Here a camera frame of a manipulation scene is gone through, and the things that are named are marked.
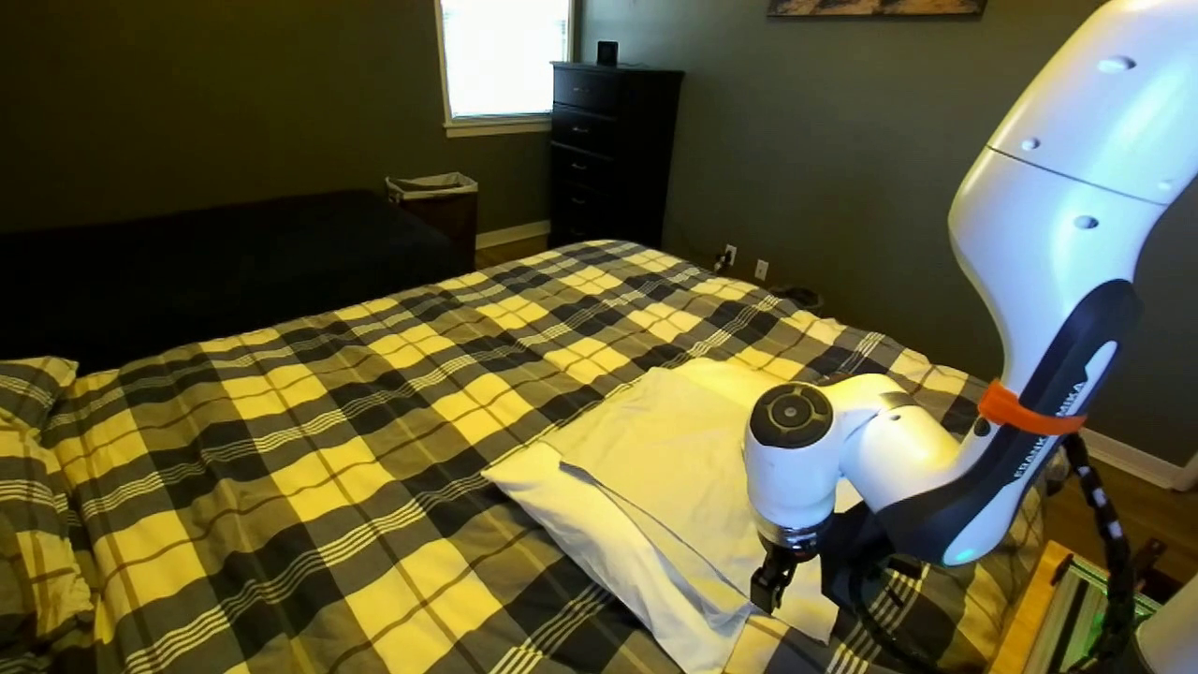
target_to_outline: dark wooden dresser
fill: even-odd
[[[549,244],[664,244],[681,72],[555,63]]]

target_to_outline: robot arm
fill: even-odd
[[[815,533],[836,479],[861,491],[899,555],[967,566],[1005,540],[1060,431],[1087,417],[1122,353],[1139,249],[1198,173],[1196,35],[1196,0],[1105,5],[1018,96],[951,203],[960,264],[1005,335],[990,399],[1016,410],[983,405],[960,441],[882,378],[791,389],[750,436],[770,541]]]

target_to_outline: window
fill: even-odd
[[[542,131],[573,0],[439,0],[446,131]]]

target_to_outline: wall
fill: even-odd
[[[585,43],[681,67],[666,239],[721,239],[944,362],[998,370],[949,246],[972,152],[1092,0],[990,0],[976,21],[770,21],[769,0],[589,0]],[[1183,465],[1198,436],[1196,188],[1142,256],[1144,323],[1092,428]]]
[[[548,218],[548,138],[446,138],[427,0],[26,0],[0,21],[0,227],[464,168]]]

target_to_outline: plaid bedspread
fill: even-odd
[[[481,471],[691,355],[775,378],[891,370],[951,431],[981,389],[638,244],[97,370],[40,446],[82,523],[101,669],[675,669]],[[830,647],[756,634],[761,662],[976,669],[1037,540],[1026,516],[981,566],[872,575],[872,624],[844,614]]]

